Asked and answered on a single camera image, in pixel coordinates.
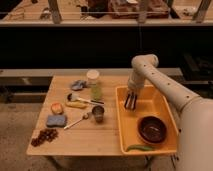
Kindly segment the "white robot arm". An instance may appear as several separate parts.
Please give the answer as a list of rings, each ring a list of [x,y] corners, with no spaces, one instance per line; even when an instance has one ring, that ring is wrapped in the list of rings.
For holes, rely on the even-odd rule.
[[[180,112],[176,171],[213,171],[213,99],[161,73],[158,63],[154,54],[135,56],[128,89],[137,95],[149,80]]]

